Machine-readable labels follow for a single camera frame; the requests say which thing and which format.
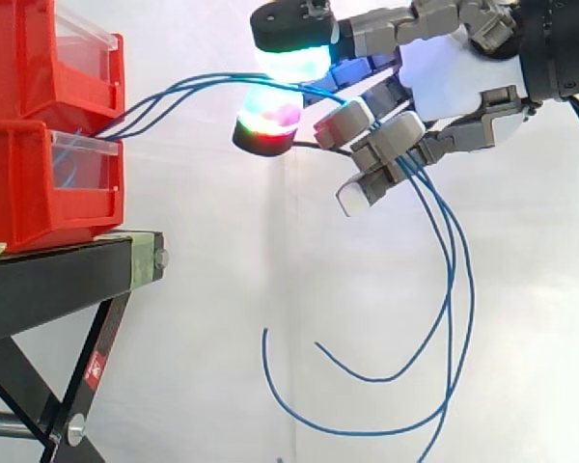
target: red storage bin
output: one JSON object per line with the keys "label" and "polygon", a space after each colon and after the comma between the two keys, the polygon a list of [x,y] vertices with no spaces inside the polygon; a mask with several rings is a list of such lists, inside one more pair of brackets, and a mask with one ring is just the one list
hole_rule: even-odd
{"label": "red storage bin", "polygon": [[124,43],[54,0],[0,0],[0,120],[90,135],[124,112]]}
{"label": "red storage bin", "polygon": [[0,243],[7,252],[83,243],[124,220],[122,143],[0,123]]}

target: bolt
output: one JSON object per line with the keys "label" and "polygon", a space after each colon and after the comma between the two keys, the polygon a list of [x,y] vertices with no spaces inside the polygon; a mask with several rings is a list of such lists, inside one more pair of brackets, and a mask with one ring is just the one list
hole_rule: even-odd
{"label": "bolt", "polygon": [[71,447],[77,447],[86,437],[86,417],[78,413],[70,419],[67,429],[67,442]]}
{"label": "bolt", "polygon": [[154,253],[154,266],[160,270],[165,270],[170,263],[170,253],[165,249],[159,249]]}

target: black metal stand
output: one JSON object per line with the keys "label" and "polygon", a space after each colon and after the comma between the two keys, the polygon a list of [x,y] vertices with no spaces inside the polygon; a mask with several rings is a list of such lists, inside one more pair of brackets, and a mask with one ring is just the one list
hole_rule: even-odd
{"label": "black metal stand", "polygon": [[[163,277],[163,246],[160,233],[121,233],[85,246],[0,258],[0,397],[13,411],[0,413],[0,437],[39,441],[41,463],[105,461],[85,436],[86,420],[131,290]],[[99,302],[61,401],[12,336]]]}

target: blue wire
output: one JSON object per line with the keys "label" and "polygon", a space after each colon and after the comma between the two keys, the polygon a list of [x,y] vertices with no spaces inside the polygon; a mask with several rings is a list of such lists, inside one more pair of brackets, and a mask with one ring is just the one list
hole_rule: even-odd
{"label": "blue wire", "polygon": [[[412,169],[410,166],[407,165],[407,162],[403,159],[403,158],[399,158],[399,165],[401,170],[403,171],[403,173],[405,174],[406,177],[408,177],[408,179],[410,180],[410,182],[413,183],[413,178],[412,175],[417,175],[419,174],[417,171],[415,171],[414,169]],[[431,225],[433,226],[433,229],[436,231],[436,235],[437,235],[437,239],[440,242],[440,246],[443,249],[446,249],[443,244],[443,238],[441,233],[439,232],[439,228],[436,225],[435,219],[433,217],[432,212],[430,211],[430,208],[427,208],[427,202],[425,200],[424,197],[422,197],[422,193],[420,192],[420,189],[416,190],[418,195],[419,195],[419,199],[421,200],[421,203],[423,204],[423,207],[425,208],[425,211],[427,212],[427,215],[429,216],[429,221],[431,222]],[[332,352],[330,352],[329,349],[327,349],[324,345],[322,345],[320,342],[316,342],[315,345],[316,347],[321,350],[323,352],[323,354],[328,357],[328,359],[330,359],[337,367],[339,367],[340,369],[342,369],[343,371],[345,371],[347,374],[349,374],[350,376],[353,376],[356,379],[359,379],[361,381],[364,381],[366,383],[391,383],[393,381],[398,380],[399,378],[401,378],[404,374],[406,374],[411,368],[412,366],[416,363],[416,361],[421,357],[421,355],[423,355],[423,352],[425,351],[425,349],[427,348],[427,346],[430,344],[431,340],[433,339],[433,336],[435,336],[435,333],[437,332],[442,319],[444,318],[444,315],[446,314],[446,310],[448,305],[451,303],[451,299],[452,299],[452,290],[453,290],[453,284],[455,282],[455,272],[456,272],[456,246],[455,246],[455,237],[454,237],[454,233],[452,230],[452,226],[451,226],[451,221],[450,218],[448,216],[448,213],[446,212],[446,209],[439,203],[438,199],[436,198],[436,201],[438,203],[438,207],[440,208],[440,211],[442,212],[442,216],[444,217],[444,221],[446,223],[446,228],[448,231],[448,236],[451,242],[451,251],[452,254],[454,256],[454,264],[453,264],[453,269],[451,269],[451,264],[450,264],[450,260],[448,257],[448,253],[445,252],[445,259],[447,260],[448,263],[448,267],[449,267],[449,277],[448,277],[448,291],[446,293],[446,299],[444,300],[444,303],[442,305],[442,309],[440,310],[437,318],[435,319],[435,322],[433,323],[433,326],[431,327],[431,329],[429,330],[427,337],[425,338],[425,340],[423,341],[423,343],[420,345],[420,347],[418,348],[418,350],[414,353],[414,355],[410,358],[410,360],[407,362],[407,364],[405,364],[405,366],[403,366],[403,368],[401,368],[397,373],[391,375],[391,376],[386,376],[386,377],[370,377],[370,376],[365,376],[363,374],[360,374],[358,372],[356,372],[355,370],[349,368],[347,365],[345,365],[343,362],[341,362],[334,354],[332,354]]]}
{"label": "blue wire", "polygon": [[[417,177],[419,178],[419,180],[427,188],[432,188],[433,190],[435,190],[435,186],[433,185],[431,178],[428,176],[427,171],[418,162],[416,157],[414,157],[414,155],[411,152],[408,153],[408,156],[412,160],[412,163],[414,164],[414,166],[416,166],[416,169],[418,170],[419,174],[417,174]],[[463,249],[464,249],[465,257],[466,257],[465,264],[466,264],[466,268],[467,268],[468,283],[469,283],[469,287],[470,287],[470,313],[469,313],[469,317],[468,317],[468,328],[466,331],[465,342],[463,344],[463,350],[461,352],[461,360],[459,361],[459,368],[460,368],[462,363],[465,362],[465,359],[467,357],[467,353],[469,351],[469,343],[470,343],[470,340],[472,339],[472,334],[473,334],[473,329],[474,329],[474,319],[475,319],[475,315],[476,315],[476,287],[475,287],[475,281],[474,281],[474,272],[472,270],[472,261],[470,259],[469,246],[467,243],[467,239],[465,237],[465,233],[461,229],[460,224],[456,220],[456,217],[453,214],[453,212],[451,211],[450,207],[448,206],[448,204],[446,204],[446,202],[444,202],[442,200],[442,198],[439,194],[437,195],[437,201],[438,201],[438,203],[441,204],[442,207],[444,207],[446,209],[447,213],[450,214],[451,218],[455,222],[455,226],[459,230],[459,236],[460,236],[461,241],[463,243]],[[442,432],[442,427],[444,425],[445,414],[446,414],[446,410],[443,411],[443,413],[442,413],[442,420],[440,421],[440,424],[438,425],[438,427],[435,431],[435,434],[433,435],[431,442],[429,443],[429,446],[427,447],[424,455],[426,455],[430,452],[431,448],[433,447],[433,445],[435,444],[435,442],[439,438],[439,436]]]}
{"label": "blue wire", "polygon": [[[238,77],[233,77],[233,78],[227,78],[227,79],[223,79],[223,80],[213,80],[213,81],[209,81],[203,84],[198,84],[198,85],[190,85],[190,86],[184,86],[184,87],[175,87],[173,89],[167,90],[165,92],[162,92],[160,94],[156,94],[156,95],[152,95],[149,96],[148,98],[140,101],[138,104],[136,104],[133,108],[131,108],[131,110],[129,110],[130,112],[139,109],[141,106],[145,105],[146,103],[150,102],[150,101],[158,101],[159,99],[164,98],[167,95],[173,95],[173,94],[177,94],[177,93],[181,93],[181,92],[185,92],[185,91],[191,91],[189,92],[189,96],[207,89],[209,87],[215,86],[215,85],[220,85],[220,84],[226,84],[226,83],[247,83],[247,84],[256,84],[256,85],[264,85],[267,87],[272,87],[272,88],[277,88],[277,89],[281,89],[281,90],[288,90],[288,91],[293,91],[293,92],[299,92],[302,94],[310,94],[310,95],[319,95],[319,96],[324,96],[327,98],[330,98],[336,102],[338,102],[339,104],[345,104],[345,100],[333,95],[327,91],[324,91],[323,89],[318,89],[315,88],[313,86],[304,86],[304,85],[296,85],[296,86],[290,86],[290,85],[286,85],[286,84],[280,84],[277,82],[273,82],[270,80],[263,80],[263,79],[253,79],[253,78],[238,78]],[[144,129],[138,130],[137,132],[131,133],[131,134],[125,134],[124,130],[119,131],[118,133],[114,134],[114,135],[110,135],[109,137],[107,137],[107,140],[110,141],[115,141],[115,140],[119,140],[119,139],[125,139],[125,138],[130,138],[133,136],[137,136],[137,135],[141,135],[142,133],[144,133],[145,131],[149,130],[150,128],[152,128],[153,126],[155,126],[157,123],[161,122],[165,117],[167,117],[167,115],[173,111],[174,109],[176,109],[176,107],[178,107],[178,105],[180,105],[183,101],[185,100],[185,98],[182,98],[181,100],[179,100],[179,102],[177,102],[176,104],[174,104],[171,108],[171,110],[166,111],[163,113],[163,115],[159,116],[158,118],[156,118],[152,123],[150,123],[149,125],[147,125]]]}
{"label": "blue wire", "polygon": [[[405,161],[405,159],[403,159],[402,157],[400,157],[398,159],[398,164],[399,164],[399,167],[401,168],[401,170],[403,171],[403,173],[405,174],[405,176],[412,183],[412,186],[414,187],[416,192],[418,192],[419,196],[421,196],[421,190],[418,187],[418,185],[416,184],[416,181],[414,180],[413,176],[416,176],[416,177],[424,179],[424,180],[426,180],[426,178],[423,177],[422,175],[420,175],[415,168],[408,165],[407,161]],[[448,229],[449,238],[451,240],[451,248],[453,249],[453,253],[454,253],[453,259],[454,259],[454,267],[455,267],[455,273],[456,273],[455,235],[453,234],[453,230],[451,228],[451,223],[449,220],[448,213],[446,212],[446,209],[443,207],[443,205],[440,204],[439,201],[437,201],[437,204],[438,204],[438,207],[440,208],[440,211],[442,212],[442,216],[444,217],[444,220],[446,222],[446,226]],[[453,349],[454,349],[454,320],[453,320],[452,291],[453,291],[453,288],[451,285],[449,285],[448,293],[447,293],[447,300],[449,301],[449,304],[448,304],[448,307],[446,310],[446,314],[448,315],[448,348],[447,348],[447,363],[446,363],[446,391],[447,391],[447,393],[451,387],[452,371],[453,371],[453,356],[454,356],[454,352],[453,352]],[[437,442],[437,440],[442,432],[442,429],[444,427],[444,422],[446,421],[447,414],[448,414],[448,402],[446,403],[446,406],[442,410],[442,414],[440,416],[440,421],[437,424],[437,427],[435,429],[435,432],[433,433],[433,436],[431,437],[431,440],[428,442],[427,447],[425,448],[425,450],[421,454],[420,458],[418,459],[419,463],[423,463],[427,459],[431,450],[433,449],[433,446]]]}
{"label": "blue wire", "polygon": [[[195,77],[189,77],[188,79],[182,79],[179,82],[175,83],[174,85],[170,86],[167,90],[173,90],[175,88],[178,88],[182,85],[191,83],[191,82],[195,82],[197,80],[205,80],[205,79],[211,79],[211,78],[217,78],[217,77],[253,77],[253,78],[262,78],[265,79],[266,75],[265,74],[261,74],[261,73],[247,73],[247,72],[214,72],[212,74],[203,74],[203,75],[198,75]],[[136,126],[138,123],[140,123],[141,121],[144,120],[144,118],[152,111],[152,109],[154,109],[158,103],[160,103],[162,101],[163,97],[159,97],[157,98],[144,112],[142,112],[141,115],[139,115],[137,117],[137,119],[135,119],[135,121],[133,121],[132,123],[130,123],[129,125],[127,125],[126,127],[122,128],[120,131],[118,131],[117,133],[114,134],[115,137],[122,135],[123,133],[126,133],[128,130],[130,130],[131,128],[133,128],[134,126]],[[122,116],[120,116],[119,118],[113,120],[111,123],[109,123],[109,125],[105,126],[104,128],[102,128],[99,132],[97,132],[95,135],[93,135],[94,137],[97,137],[98,135],[100,135],[101,133],[109,130],[110,128],[114,127],[115,125],[117,125],[120,121],[123,120],[124,117],[126,117],[128,114],[124,113]]]}
{"label": "blue wire", "polygon": [[[267,87],[272,87],[272,88],[277,88],[280,90],[288,90],[288,91],[293,91],[293,92],[299,92],[302,94],[308,94],[308,95],[318,95],[318,96],[323,96],[329,99],[332,99],[333,101],[336,101],[339,104],[345,104],[345,100],[339,96],[336,96],[334,94],[331,94],[330,92],[324,91],[323,89],[319,89],[317,87],[313,87],[310,85],[286,85],[286,84],[281,84],[278,82],[273,82],[271,80],[268,79],[263,79],[263,78],[254,78],[254,77],[238,77],[240,74],[234,74],[234,77],[228,77],[225,79],[221,79],[221,80],[211,80],[205,83],[201,83],[201,84],[197,84],[197,85],[188,85],[188,86],[182,86],[182,85],[178,85],[175,84],[174,86],[170,87],[168,90],[158,93],[158,94],[154,94],[151,95],[145,99],[143,99],[142,101],[140,101],[139,103],[137,103],[135,106],[133,106],[132,108],[130,108],[128,111],[126,111],[124,114],[122,114],[121,116],[119,116],[118,118],[116,118],[116,120],[111,123],[110,125],[108,125],[108,127],[104,128],[103,130],[101,130],[100,132],[96,133],[94,136],[98,136],[99,134],[103,133],[104,131],[106,131],[108,128],[111,128],[112,126],[114,126],[116,123],[122,121],[124,118],[126,118],[127,116],[131,115],[133,112],[137,111],[139,108],[145,106],[146,104],[150,103],[151,106],[149,108],[147,108],[144,113],[142,115],[140,115],[134,122],[130,123],[127,127],[119,130],[117,133],[110,135],[108,137],[106,137],[106,140],[110,140],[110,141],[115,141],[115,140],[119,140],[119,139],[123,139],[123,138],[129,138],[131,136],[135,136],[133,134],[125,134],[130,128],[132,128],[133,126],[135,126],[137,123],[139,123],[142,119],[144,119],[152,110],[152,108],[154,106],[156,106],[156,104],[158,104],[158,102],[163,99],[164,97],[168,96],[168,95],[173,95],[173,94],[178,94],[178,93],[182,93],[182,92],[186,92],[186,91],[192,91],[192,93],[190,93],[190,95],[193,95],[196,92],[199,92],[200,90],[203,89],[207,89],[209,87],[215,86],[215,85],[220,85],[220,84],[226,84],[226,83],[247,83],[247,84],[256,84],[256,85],[264,85]],[[176,107],[181,104],[186,98],[182,99],[179,101],[178,104],[175,104],[172,107],[172,110],[176,109]],[[158,122],[160,122],[164,117],[167,117],[167,115],[169,114],[169,112],[165,112],[163,117],[159,117],[156,118],[156,120],[154,121],[154,123],[151,123],[147,126],[147,129],[152,128],[152,126],[156,125]],[[146,130],[140,130],[137,132],[137,135],[143,133]]]}
{"label": "blue wire", "polygon": [[269,332],[269,330],[266,328],[263,330],[263,333],[262,333],[262,365],[263,365],[263,371],[264,371],[264,375],[265,375],[268,387],[269,387],[270,391],[272,392],[277,403],[285,410],[286,413],[288,413],[290,416],[295,418],[297,421],[302,422],[303,424],[311,427],[314,430],[317,430],[317,431],[320,431],[320,432],[323,432],[326,434],[345,436],[345,437],[385,437],[385,436],[394,436],[394,435],[399,435],[399,434],[402,434],[405,432],[413,431],[413,430],[418,429],[419,427],[422,427],[423,425],[433,421],[438,415],[440,415],[440,413],[442,413],[448,407],[450,399],[453,396],[453,394],[456,390],[456,387],[458,386],[458,382],[460,380],[461,373],[463,372],[463,367],[465,366],[465,361],[467,359],[470,340],[472,338],[472,333],[473,333],[473,328],[474,328],[474,319],[475,319],[475,311],[476,311],[476,286],[474,283],[474,273],[472,270],[472,259],[471,259],[471,254],[470,254],[470,249],[469,249],[469,244],[468,244],[467,238],[465,236],[465,233],[463,231],[462,226],[460,225],[460,223],[456,219],[455,214],[453,213],[451,208],[448,206],[448,204],[442,199],[442,197],[439,195],[439,193],[437,193],[437,190],[433,186],[433,183],[430,181],[430,178],[428,177],[427,172],[425,172],[425,170],[420,165],[419,165],[419,171],[421,173],[421,175],[419,176],[419,180],[421,181],[421,183],[424,184],[425,187],[428,190],[430,190],[430,192],[438,199],[438,203],[440,203],[442,205],[442,207],[444,207],[444,209],[446,209],[447,213],[450,215],[450,218],[453,220],[453,223],[455,224],[455,228],[456,228],[457,232],[459,233],[459,238],[461,240],[463,252],[465,255],[465,265],[466,265],[467,277],[468,277],[468,282],[469,282],[469,287],[470,287],[470,314],[468,317],[468,329],[466,332],[465,340],[463,343],[463,348],[461,351],[461,355],[459,358],[459,363],[457,365],[457,369],[456,369],[453,383],[452,383],[451,387],[449,388],[449,390],[447,390],[446,398],[445,398],[444,402],[438,407],[438,409],[435,412],[433,412],[430,416],[425,418],[424,420],[421,420],[420,422],[416,422],[410,426],[398,428],[398,429],[383,430],[383,431],[350,431],[350,430],[340,430],[340,429],[333,429],[333,428],[325,427],[325,426],[322,426],[322,425],[317,424],[315,422],[312,422],[312,421],[302,417],[298,413],[296,413],[283,401],[283,399],[279,395],[279,392],[277,391],[276,386],[274,385],[272,375],[270,374],[270,365],[268,362],[268,332]]}
{"label": "blue wire", "polygon": [[[75,136],[80,135],[82,132],[81,128],[78,128],[77,131],[75,132]],[[61,164],[67,157],[70,158],[70,160],[72,161],[72,169],[70,171],[69,177],[62,183],[62,185],[60,186],[61,188],[71,188],[72,187],[72,183],[75,180],[75,176],[77,175],[77,160],[73,157],[73,154],[71,152],[71,148],[73,148],[75,146],[75,144],[77,143],[77,139],[73,138],[72,141],[70,142],[69,146],[67,148],[64,148],[62,150],[62,152],[53,160],[53,167],[54,167],[54,172],[56,167]]]}

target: warning label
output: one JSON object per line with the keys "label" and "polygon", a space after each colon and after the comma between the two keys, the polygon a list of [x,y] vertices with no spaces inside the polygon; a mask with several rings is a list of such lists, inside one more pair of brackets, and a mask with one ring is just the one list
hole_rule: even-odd
{"label": "warning label", "polygon": [[105,371],[106,363],[107,359],[98,352],[95,352],[86,368],[84,380],[94,392],[98,389],[98,384],[100,383],[100,378],[103,376],[103,372]]}

